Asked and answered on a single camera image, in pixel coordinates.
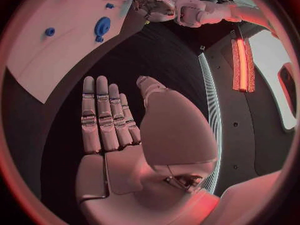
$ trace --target blue knob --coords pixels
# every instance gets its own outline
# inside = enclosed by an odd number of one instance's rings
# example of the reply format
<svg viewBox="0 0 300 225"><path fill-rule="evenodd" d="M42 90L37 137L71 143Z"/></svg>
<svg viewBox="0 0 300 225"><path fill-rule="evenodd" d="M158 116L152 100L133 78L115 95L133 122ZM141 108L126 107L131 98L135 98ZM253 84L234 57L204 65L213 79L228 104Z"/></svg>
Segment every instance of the blue knob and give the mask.
<svg viewBox="0 0 300 225"><path fill-rule="evenodd" d="M96 42L103 42L103 35L106 34L111 28L111 20L104 16L102 17L95 26L94 32L96 34Z"/></svg>
<svg viewBox="0 0 300 225"><path fill-rule="evenodd" d="M108 8L108 9L113 9L115 7L115 5L113 5L111 3L108 3L108 4L106 4L105 7Z"/></svg>
<svg viewBox="0 0 300 225"><path fill-rule="evenodd" d="M45 34L48 37L51 37L55 34L55 28L54 27L49 27L45 30Z"/></svg>

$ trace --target glowing orange panel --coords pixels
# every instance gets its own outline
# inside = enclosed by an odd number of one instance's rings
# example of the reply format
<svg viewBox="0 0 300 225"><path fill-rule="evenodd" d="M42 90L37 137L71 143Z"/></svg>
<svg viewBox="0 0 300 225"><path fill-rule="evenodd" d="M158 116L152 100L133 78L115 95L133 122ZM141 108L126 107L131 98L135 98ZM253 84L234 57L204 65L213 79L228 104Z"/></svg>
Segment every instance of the glowing orange panel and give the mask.
<svg viewBox="0 0 300 225"><path fill-rule="evenodd" d="M248 68L245 44L242 39L237 39L237 49L239 56L240 76L239 76L239 90L247 91L248 89Z"/></svg>

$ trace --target dark floor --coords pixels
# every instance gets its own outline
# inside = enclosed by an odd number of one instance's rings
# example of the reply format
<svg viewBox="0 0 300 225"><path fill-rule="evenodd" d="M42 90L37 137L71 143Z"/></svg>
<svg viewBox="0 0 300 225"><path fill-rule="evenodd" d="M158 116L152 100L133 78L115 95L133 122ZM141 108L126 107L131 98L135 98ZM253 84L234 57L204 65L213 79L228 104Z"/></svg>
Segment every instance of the dark floor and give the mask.
<svg viewBox="0 0 300 225"><path fill-rule="evenodd" d="M139 125L144 107L136 79L151 76L190 99L208 117L202 71L196 53L164 25L150 23L103 57L87 74L104 75L128 97ZM57 114L44 147L41 199L69 224L85 224L75 200L75 178L84 155L81 134L81 80Z"/></svg>

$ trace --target blue plastic part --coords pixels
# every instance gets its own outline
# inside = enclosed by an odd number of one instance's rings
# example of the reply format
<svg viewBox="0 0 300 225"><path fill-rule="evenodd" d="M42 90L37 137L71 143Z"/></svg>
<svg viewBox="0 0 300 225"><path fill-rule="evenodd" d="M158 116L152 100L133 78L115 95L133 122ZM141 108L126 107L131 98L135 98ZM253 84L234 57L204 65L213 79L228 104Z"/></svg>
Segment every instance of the blue plastic part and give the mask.
<svg viewBox="0 0 300 225"><path fill-rule="evenodd" d="M45 30L45 34L48 37L51 37L55 34L55 28L54 27L49 27Z"/></svg>
<svg viewBox="0 0 300 225"><path fill-rule="evenodd" d="M106 34L111 28L111 20L104 16L96 23L94 32L96 34L96 42L102 43L104 41L103 35Z"/></svg>
<svg viewBox="0 0 300 225"><path fill-rule="evenodd" d="M105 7L107 7L108 9L113 9L115 7L115 5L108 3L108 4L106 4Z"/></svg>

